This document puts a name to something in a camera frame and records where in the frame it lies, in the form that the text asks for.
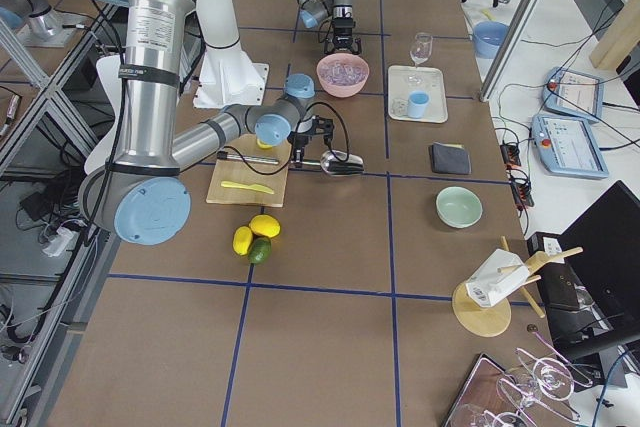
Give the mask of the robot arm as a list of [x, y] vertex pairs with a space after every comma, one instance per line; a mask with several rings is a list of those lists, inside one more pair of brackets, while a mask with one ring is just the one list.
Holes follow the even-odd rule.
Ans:
[[361, 39], [354, 35], [356, 21], [353, 12], [353, 0], [296, 0], [299, 6], [299, 19], [308, 29], [317, 28], [329, 23], [323, 37], [318, 42], [323, 44], [324, 54], [347, 52], [360, 55]]
[[[305, 74], [288, 77], [283, 95], [263, 105], [267, 66], [243, 51], [232, 0], [99, 0], [128, 11], [121, 54], [102, 76], [115, 93], [114, 135], [86, 162], [80, 207], [122, 240], [156, 245], [186, 223], [191, 198], [180, 173], [248, 133], [276, 146], [308, 126], [315, 95]], [[198, 99], [216, 115], [175, 129], [181, 53], [188, 15], [205, 43]]]

